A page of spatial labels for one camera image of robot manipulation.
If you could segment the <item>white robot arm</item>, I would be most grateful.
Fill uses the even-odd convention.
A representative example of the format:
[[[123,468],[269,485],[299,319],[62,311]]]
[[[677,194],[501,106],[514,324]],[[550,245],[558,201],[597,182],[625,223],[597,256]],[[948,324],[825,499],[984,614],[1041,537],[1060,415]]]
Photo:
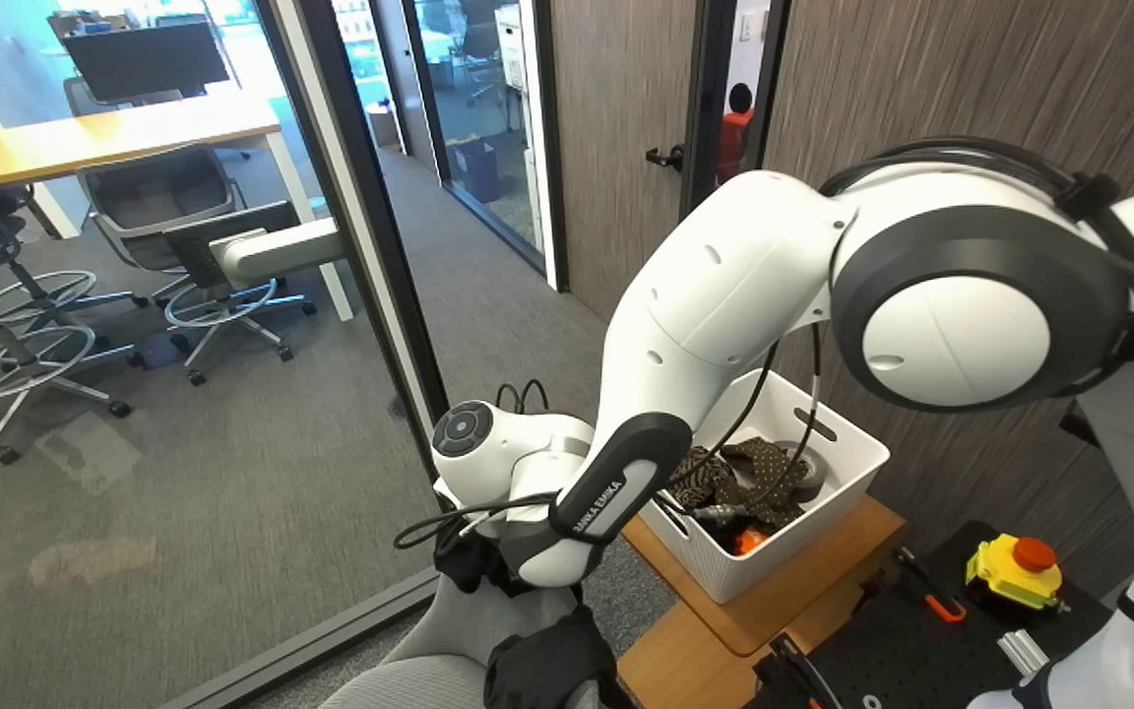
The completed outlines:
[[[433,434],[442,493],[465,512],[529,499],[493,552],[525,588],[572,588],[741,367],[812,324],[895,404],[1074,401],[1134,512],[1134,195],[979,137],[899,147],[823,183],[730,177],[623,290],[597,415],[465,401]],[[1079,650],[972,709],[1134,709],[1134,580]]]

